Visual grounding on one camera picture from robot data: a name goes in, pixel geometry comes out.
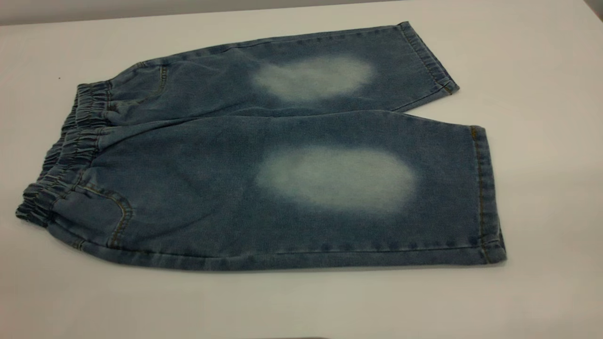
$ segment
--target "blue denim pants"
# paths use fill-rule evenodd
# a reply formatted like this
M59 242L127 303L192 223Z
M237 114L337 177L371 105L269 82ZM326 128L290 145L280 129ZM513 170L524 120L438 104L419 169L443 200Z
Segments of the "blue denim pants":
M140 62L79 85L17 216L149 267L500 262L484 129L403 113L458 88L407 22Z

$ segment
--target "bleached knee patch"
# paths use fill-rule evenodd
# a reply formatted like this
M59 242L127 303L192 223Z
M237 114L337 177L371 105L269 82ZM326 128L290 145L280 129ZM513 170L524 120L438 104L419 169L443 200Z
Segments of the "bleached knee patch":
M396 213L412 197L416 179L384 151L314 146L272 152L260 164L256 184L300 204Z
M350 56L324 56L268 64L254 75L254 83L284 101L323 100L350 94L369 83L371 64Z

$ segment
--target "denim fabric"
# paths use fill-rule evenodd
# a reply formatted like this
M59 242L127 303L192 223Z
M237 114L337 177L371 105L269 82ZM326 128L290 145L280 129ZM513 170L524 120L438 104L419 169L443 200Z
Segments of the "denim fabric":
M407 22L140 62L79 85L17 216L150 267L499 262L484 129L403 113L457 90Z

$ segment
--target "white surface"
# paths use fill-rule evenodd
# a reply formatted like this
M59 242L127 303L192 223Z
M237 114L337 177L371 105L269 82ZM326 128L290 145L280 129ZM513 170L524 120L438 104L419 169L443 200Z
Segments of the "white surface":
M94 259L14 209L78 83L217 43L410 21L485 127L509 260L196 273ZM402 1L0 28L1 338L603 338L603 24L580 0Z
M0 25L376 1L379 0L0 0Z

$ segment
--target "seam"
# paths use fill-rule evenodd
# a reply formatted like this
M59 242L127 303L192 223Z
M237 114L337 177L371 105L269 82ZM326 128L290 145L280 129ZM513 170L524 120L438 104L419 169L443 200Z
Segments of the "seam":
M80 181L81 181L81 178L84 176L84 172L85 172L85 169L81 170L81 171L80 171L80 175L78 176L78 179L75 181L75 184L73 185L73 187L72 187L72 188L70 188L68 191L66 191L64 194L59 195L59 196L58 196L58 197L57 197L57 198L56 198L56 199L55 199L55 200L54 200L54 201L53 201L53 202L50 204L50 208L48 209L48 210L49 210L49 212L48 212L48 216L46 217L46 220L44 221L44 225L45 225L46 227L48 227L48 223L49 223L49 222L50 222L50 220L51 220L51 217L50 217L50 216L51 216L51 214L52 214L52 213L53 213L53 211L54 211L54 205L56 205L56 204L57 204L57 202L58 202L59 200L61 200L61 199L65 199L65 198L66 198L66 197L67 197L69 194L71 194L71 192L75 192L75 188L76 188L76 187L79 185L79 183L80 183Z
M410 39L408 38L408 36L406 35L406 32L404 32L404 28L400 27L400 31L402 32L402 35L404 36L404 39L406 39L406 42L408 42L408 44L410 45L410 47L412 48L412 50L415 52L415 54L417 55L418 59L421 60L421 63L423 64L423 66L425 66L425 69L427 69L427 72L429 73L429 75L431 75L431 79L433 79L433 81L442 86L438 80L435 79L435 75L433 73L433 71L431 70L431 68L429 68L427 66L427 64L425 63L425 61L423 60L423 58L421 58L421 55L418 53L417 48L412 44L412 42L410 41ZM446 88L446 85L442 86L443 89L446 90L446 92L448 92L448 94L452 94L451 91L449 91Z
M499 239L490 240L488 242L485 242L484 245L490 245L490 244L493 244L495 242L500 242L500 240Z
M57 224L59 227L61 227L63 230L65 230L66 232L72 234L73 236L76 236L77 238L81 238L79 235L76 235L74 233L72 233L71 231L69 231L68 229L65 229L63 226ZM415 250L399 250L399 251L329 251L329 252L280 252L280 253L255 253L255 254L251 254L251 255L238 255L238 256L192 256L192 255L182 255L182 254L176 254L176 253L162 253L162 252L149 252L149 251L140 251L140 250L129 250L129 249L123 249L123 248L111 248L111 247L107 247L107 246L103 246L100 244L97 244L95 242L92 241L87 241L85 239L82 239L81 242L76 242L76 244L78 244L78 247L81 249L83 244L88 242L89 244L98 246L98 247L103 247L103 248L107 248L110 250L118 250L118 251L123 251L123 252L129 252L129 253L139 253L139 254L143 254L143 255L169 255L169 256L179 256L179 257L183 257L183 258L199 258L199 259L229 259L229 258L241 258L244 256L268 256L268 255L325 255L325 254L342 254L342 253L405 253L405 252L430 252L430 251L448 251L448 250L470 250L470 249L481 249L481 246L462 246L462 247L444 247L444 248L437 248L437 249L415 249Z
M130 218L132 216L131 205L128 203L128 201L124 197L117 194L116 192L106 191L107 194L102 193L102 192L100 192L100 188L96 187L92 183L88 183L88 184L86 184L86 186L79 186L79 187L82 189L85 189L87 191L90 191L94 194L100 195L101 197L112 200L121 209L121 213L122 213L121 218L119 219L119 222L118 222L117 226L115 227L115 230L113 231L113 235L111 236L111 239L109 241L109 247L116 247L116 248L119 247L118 246L119 236L121 234L123 234L126 226L128 225L128 222L130 221ZM118 195L119 199L112 197L111 195L108 195L108 194Z
M76 157L77 157L77 155L80 153L80 146L79 146L79 144L80 144L80 139L81 139L81 133L78 133L78 136L77 136L77 138L75 138L75 141L74 141L74 143L75 143L75 154L74 154L74 156L73 156L73 157L71 157L71 160L69 161L69 163L68 163L67 165L65 165L65 166L64 166L64 167L61 169L61 173L59 173L59 174L58 174L58 175L55 177L54 183L52 183L52 184L49 186L49 188L54 188L54 187L57 187L57 186L58 186L58 181L59 181L59 180L63 180L63 176L64 176L64 175L65 175L65 173L67 172L67 169L68 169L68 168L71 168L71 166L74 164L74 162L75 162L75 158L76 158ZM55 200L54 200L54 201L53 201L53 202L52 202L52 203L49 205L49 208L48 208L48 214L46 215L46 218L45 218L44 223L43 223L43 224L44 224L44 227L48 227L48 223L49 223L49 222L50 222L50 220L52 219L53 210L54 210L54 205L56 205L56 204L57 204L57 202L58 202L59 200L64 199L64 198L65 198L67 195L69 195L69 193L71 193L71 192L74 190L74 188L75 188L75 185L74 185L74 186L73 186L71 189L69 189L68 191L66 191L64 194L59 195L59 196L58 196L58 197L57 197L57 198L56 198L56 199L55 199ZM35 197L35 199L37 199L37 198L38 198L38 196L39 196L39 194L40 194L41 192L42 192L42 189L41 189L41 190L39 190L39 191L36 193L36 197Z
M113 82L111 80L107 81L107 110L109 110L109 106L111 106L111 100L113 99L111 96L111 90L113 89Z
M165 90L165 84L168 79L168 68L165 65L160 65L159 67L160 67L159 68L159 87L157 88L157 90L155 92L151 93L148 97L146 97L142 100L136 101L138 104L142 104L145 101L160 95Z
M419 99L416 99L415 101L410 102L410 103L408 103L408 104L404 104L404 105L402 105L402 106L400 106L400 107L396 107L396 108L395 108L395 109L393 109L392 111L396 111L396 110L402 109L402 108L404 108L404 107L406 107L406 106L408 106L408 105L412 105L412 104L415 104L415 103L417 103L417 102L419 102L419 101L421 101L421 100L423 100L423 99L429 98L429 97L431 97L431 96L432 96L432 95L434 95L434 94L440 93L440 91L442 91L442 89L446 89L446 88L445 88L445 87L441 87L441 88L439 88L438 90L436 90L436 91L435 91L435 92L433 92L433 93L427 94L426 96L424 96L424 97L422 97L422 98L419 98Z
M482 251L484 251L484 256L486 258L486 262L490 264L492 261L488 256L488 251L486 251L486 244L484 242L484 183L482 182L482 165L480 164L481 155L479 152L478 139L477 139L477 129L474 126L471 126L471 137L473 138L473 144L475 145L475 153L478 160L478 177L479 177L479 237L481 242Z
M88 115L88 117L87 117L87 118L90 118L90 116L92 116L92 111L90 111L90 114ZM75 184L73 185L73 187L72 187L71 189L69 189L67 192L65 192L63 195L61 195L61 196L59 196L58 198L56 198L56 199L55 199L55 200L52 202L52 204L50 205L50 209L49 209L50 211L53 211L53 210L54 210L54 205L56 205L56 204L57 204L57 202L58 202L59 200L61 200L61 199L65 199L65 198L66 198L66 197L67 197L69 194L71 194L71 192L75 192L75 188L76 188L76 187L79 187L79 186L80 186L81 179L84 177L84 172L86 172L86 170L87 170L88 168L90 168L90 166L92 165L92 162L94 161L94 158L96 157L96 154L97 154L97 153L98 153L98 151L99 151L99 148L98 148L98 143L99 143L99 139L100 139L100 137L101 137L101 133L102 133L102 131L103 131L104 129L105 129L105 127L100 127L100 128L98 128L98 129L97 129L97 132L96 132L96 141L95 141L95 143L94 143L94 153L93 153L93 155L90 157L90 162L88 163L88 166L86 166L86 168L83 168L83 169L80 171L80 174L78 175L78 178L77 178L77 180L75 181ZM79 143L79 139L80 139L80 137L81 137L81 135L78 135L78 139L77 139L77 141L78 141L78 142L76 143L76 146L75 146L75 149L76 149L77 153L79 153L79 152L80 152L80 149L79 149L79 144L80 144L80 143Z
M82 239L76 239L72 244L71 247L78 249L78 247L80 246L80 243L82 242Z

